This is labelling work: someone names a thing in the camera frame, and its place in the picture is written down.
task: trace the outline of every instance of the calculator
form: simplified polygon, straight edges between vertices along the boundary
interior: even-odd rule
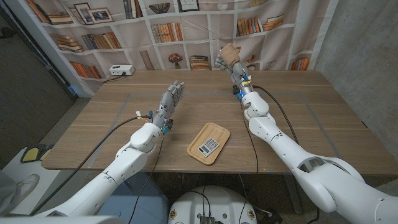
[[[220,146],[213,138],[209,138],[205,143],[203,143],[199,148],[199,152],[205,157],[208,157],[216,148]]]

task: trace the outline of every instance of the bowl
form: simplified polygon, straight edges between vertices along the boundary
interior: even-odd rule
[[[169,10],[170,3],[153,4],[149,6],[156,14],[166,13]]]

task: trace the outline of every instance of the red flowers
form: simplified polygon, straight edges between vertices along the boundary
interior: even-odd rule
[[[179,56],[179,54],[171,54],[169,56],[169,62],[170,63],[178,63],[182,61],[182,56]]]

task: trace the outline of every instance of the table leg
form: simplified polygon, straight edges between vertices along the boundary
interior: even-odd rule
[[[293,210],[296,214],[300,215],[303,213],[303,205],[299,197],[299,192],[297,190],[296,179],[293,175],[284,175],[287,190],[289,191],[290,201],[293,205]]]

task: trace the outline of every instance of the wooden table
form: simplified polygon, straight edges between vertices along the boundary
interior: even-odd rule
[[[340,157],[361,174],[398,175],[398,163],[365,127],[354,111],[319,72],[251,72],[254,85],[270,91],[284,108],[299,143],[308,152]],[[47,169],[74,169],[115,125],[158,107],[161,94],[175,80],[185,82],[186,96],[178,104],[174,125],[164,137],[156,172],[255,173],[256,157],[244,127],[241,105],[232,95],[224,71],[145,71],[104,84],[45,158]],[[292,137],[277,105],[261,90],[278,126]],[[231,132],[212,166],[187,153],[188,145],[208,122]],[[83,166],[102,170],[131,134],[144,124],[135,120],[116,130]],[[289,172],[272,148],[252,135],[262,174]],[[151,170],[159,151],[148,159]]]

